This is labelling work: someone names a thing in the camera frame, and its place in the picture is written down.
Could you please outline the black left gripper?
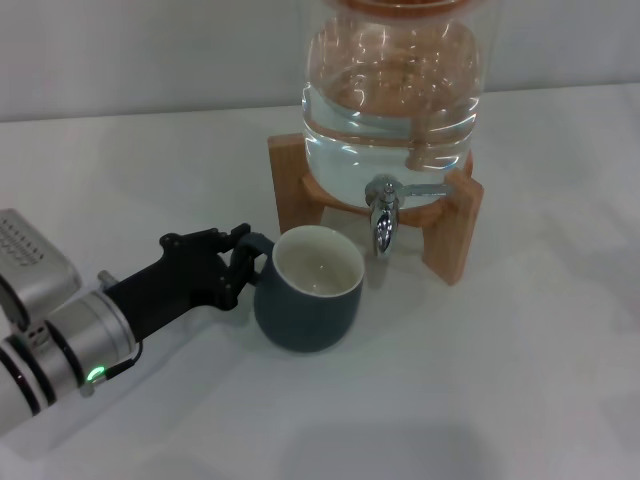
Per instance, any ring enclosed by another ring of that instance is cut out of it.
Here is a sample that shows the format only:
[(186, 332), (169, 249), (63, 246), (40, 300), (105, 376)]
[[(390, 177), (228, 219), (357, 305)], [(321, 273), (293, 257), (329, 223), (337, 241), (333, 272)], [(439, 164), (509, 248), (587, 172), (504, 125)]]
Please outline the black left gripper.
[[(238, 246), (251, 232), (242, 223), (230, 232), (216, 229), (161, 237), (161, 258), (106, 289), (106, 296), (124, 315), (134, 340), (140, 342), (181, 315), (211, 306), (230, 311), (254, 276), (254, 256)], [(233, 250), (227, 266), (221, 255)]]

